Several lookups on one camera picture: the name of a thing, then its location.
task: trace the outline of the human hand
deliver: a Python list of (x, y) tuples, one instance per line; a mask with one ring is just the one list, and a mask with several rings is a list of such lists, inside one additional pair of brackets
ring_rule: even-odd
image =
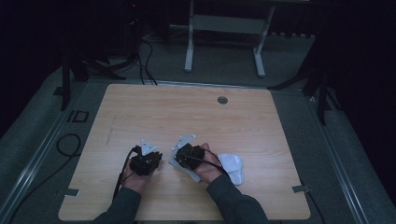
[(122, 174), (121, 185), (124, 188), (132, 189), (140, 194), (143, 193), (145, 186), (149, 182), (152, 173), (150, 175), (139, 176), (134, 173), (130, 168), (131, 160), (128, 160), (124, 173)]
[[(201, 148), (205, 150), (204, 160), (210, 161), (218, 166), (220, 166), (220, 162), (218, 158), (213, 155), (210, 151), (210, 147), (208, 143), (203, 143)], [(218, 178), (222, 175), (222, 172), (215, 166), (202, 162), (195, 170), (193, 170), (201, 179), (202, 181), (210, 184), (213, 180)]]

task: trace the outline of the metal grommet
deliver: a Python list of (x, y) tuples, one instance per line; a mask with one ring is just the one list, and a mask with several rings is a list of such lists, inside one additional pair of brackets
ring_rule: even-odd
[(227, 99), (227, 97), (225, 97), (225, 96), (219, 96), (218, 102), (219, 102), (219, 104), (221, 104), (221, 105), (226, 105), (226, 104), (228, 103), (228, 99)]

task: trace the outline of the dark sleeve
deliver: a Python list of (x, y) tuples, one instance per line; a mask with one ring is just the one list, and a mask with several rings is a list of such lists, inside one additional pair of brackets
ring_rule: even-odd
[(99, 215), (93, 223), (133, 223), (142, 196), (127, 188), (120, 188), (119, 193), (107, 211)]
[(269, 223), (259, 202), (242, 194), (227, 175), (221, 175), (212, 181), (206, 191), (218, 206), (225, 223)]

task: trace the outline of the wooden tabletop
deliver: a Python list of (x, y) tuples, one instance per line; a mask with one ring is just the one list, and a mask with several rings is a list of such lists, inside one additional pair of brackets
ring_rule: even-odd
[[(220, 96), (228, 103), (218, 102)], [(306, 219), (310, 211), (272, 95), (267, 90), (109, 85), (65, 196), (59, 218), (92, 220), (105, 212), (125, 157), (145, 139), (163, 154), (140, 204), (136, 220), (221, 220), (218, 208), (196, 183), (169, 164), (181, 135), (192, 145), (244, 161), (238, 188), (256, 198), (269, 219)]]

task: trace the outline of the black cable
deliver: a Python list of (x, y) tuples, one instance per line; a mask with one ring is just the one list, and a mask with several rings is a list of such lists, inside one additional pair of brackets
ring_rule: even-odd
[(139, 66), (140, 80), (142, 81), (142, 84), (143, 84), (143, 85), (146, 85), (146, 84), (145, 84), (145, 81), (143, 80), (142, 60), (141, 60), (141, 58), (140, 58), (140, 54), (139, 54), (139, 53), (137, 53), (137, 60), (139, 61), (139, 64), (140, 64), (140, 66)]
[(120, 172), (120, 174), (119, 174), (119, 179), (117, 180), (116, 187), (114, 188), (113, 201), (114, 201), (114, 199), (116, 198), (117, 194), (119, 193), (119, 189), (120, 189), (121, 183), (122, 183), (125, 179), (127, 179), (129, 176), (131, 176), (131, 175), (129, 175), (128, 177), (126, 177), (125, 179), (122, 180), (122, 175), (123, 175), (124, 170), (125, 170), (125, 168), (126, 168), (126, 164), (128, 163), (128, 160), (129, 160), (129, 158), (131, 157), (131, 154), (132, 154), (133, 152), (134, 152), (134, 148), (132, 148), (131, 151), (129, 151), (128, 156), (126, 157), (125, 162), (124, 162), (124, 164), (123, 164), (123, 166), (122, 166), (122, 170), (121, 170), (121, 172)]
[[(300, 178), (300, 181), (301, 181), (301, 183), (302, 183), (303, 185), (305, 185), (304, 181), (303, 181), (301, 178)], [(315, 208), (317, 209), (317, 211), (318, 211), (318, 213), (319, 213), (319, 216), (320, 216), (320, 219), (321, 219), (321, 221), (322, 221), (322, 224), (326, 224), (326, 221), (324, 220), (324, 216), (323, 216), (323, 214), (321, 213), (321, 211), (320, 211), (320, 209), (319, 209), (319, 207), (318, 207), (318, 204), (317, 204), (317, 202), (315, 201), (314, 197), (312, 196), (311, 192), (308, 191), (307, 194), (308, 194), (309, 198), (311, 198), (312, 203), (314, 204)]]
[(205, 150), (205, 151), (208, 151), (208, 152), (210, 152), (212, 155), (214, 155), (214, 156), (216, 157), (216, 159), (219, 161), (220, 166), (218, 166), (218, 165), (216, 165), (215, 163), (210, 162), (210, 161), (198, 159), (198, 158), (191, 157), (191, 156), (187, 156), (187, 155), (183, 155), (183, 156), (186, 157), (186, 158), (192, 159), (192, 160), (201, 161), (201, 162), (207, 163), (207, 164), (209, 164), (209, 165), (212, 165), (212, 166), (218, 168), (218, 170), (220, 170), (222, 173), (226, 174), (226, 175), (230, 178), (230, 175), (228, 175), (227, 171), (224, 170), (224, 168), (222, 167), (221, 161), (220, 161), (219, 158), (216, 156), (216, 154), (213, 153), (213, 152), (211, 152), (210, 150), (207, 150), (207, 149), (204, 149), (204, 148), (202, 148), (202, 149)]
[[(77, 140), (78, 140), (78, 145), (77, 145), (77, 147), (76, 147), (76, 150), (73, 152), (73, 154), (64, 153), (64, 152), (61, 151), (61, 149), (60, 149), (60, 147), (59, 147), (60, 142), (61, 142), (63, 139), (65, 139), (66, 137), (68, 137), (68, 136), (74, 136), (74, 137), (76, 137)], [(9, 222), (8, 222), (9, 224), (12, 223), (12, 221), (14, 220), (15, 216), (17, 215), (17, 213), (18, 213), (18, 211), (20, 210), (20, 208), (22, 207), (22, 205), (26, 202), (26, 200), (27, 200), (30, 196), (32, 196), (32, 194), (33, 194), (36, 190), (40, 189), (47, 181), (49, 181), (53, 176), (55, 176), (56, 174), (58, 174), (58, 172), (60, 172), (71, 160), (73, 160), (73, 158), (75, 158), (75, 157), (81, 155), (81, 153), (77, 153), (80, 146), (81, 146), (81, 139), (80, 139), (79, 136), (76, 135), (75, 133), (66, 134), (66, 135), (62, 136), (60, 139), (58, 139), (58, 141), (57, 141), (57, 143), (56, 143), (56, 149), (58, 150), (59, 153), (61, 153), (62, 155), (68, 157), (67, 161), (66, 161), (62, 166), (60, 166), (55, 172), (53, 172), (51, 175), (49, 175), (46, 179), (44, 179), (43, 181), (41, 181), (41, 183), (39, 183), (36, 187), (34, 187), (28, 194), (26, 194), (26, 195), (23, 197), (23, 199), (20, 201), (20, 203), (19, 203), (18, 206), (16, 207), (14, 213), (12, 214), (11, 219), (10, 219)]]
[(154, 82), (155, 85), (158, 85), (157, 82), (155, 81), (154, 77), (152, 76), (152, 74), (149, 71), (149, 59), (151, 58), (151, 54), (152, 54), (152, 45), (144, 39), (142, 39), (142, 42), (149, 45), (149, 54), (148, 54), (148, 58), (146, 59), (146, 64), (145, 64), (146, 74)]

